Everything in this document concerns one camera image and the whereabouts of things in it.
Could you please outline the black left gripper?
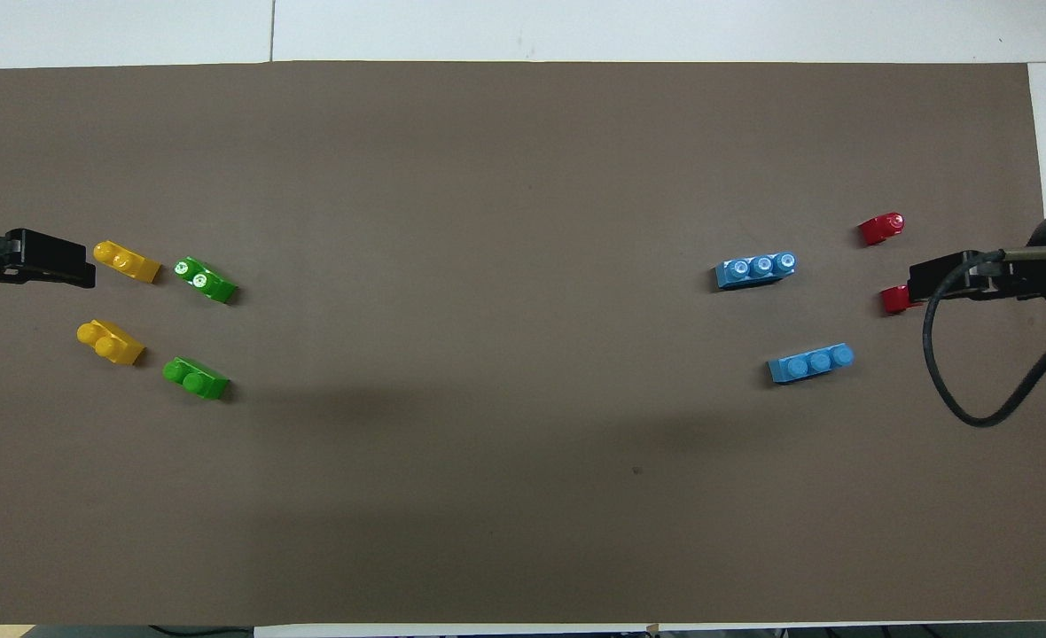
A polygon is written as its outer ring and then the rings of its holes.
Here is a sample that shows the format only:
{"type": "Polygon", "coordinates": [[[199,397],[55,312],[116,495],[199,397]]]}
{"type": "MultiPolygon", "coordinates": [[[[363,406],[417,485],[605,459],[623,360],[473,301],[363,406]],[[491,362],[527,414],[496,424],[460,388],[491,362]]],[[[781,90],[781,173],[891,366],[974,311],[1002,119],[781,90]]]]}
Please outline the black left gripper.
{"type": "Polygon", "coordinates": [[[95,287],[95,266],[87,260],[86,245],[66,242],[66,275],[58,270],[58,240],[36,231],[15,229],[0,236],[0,283],[25,284],[30,280],[95,287]]]}

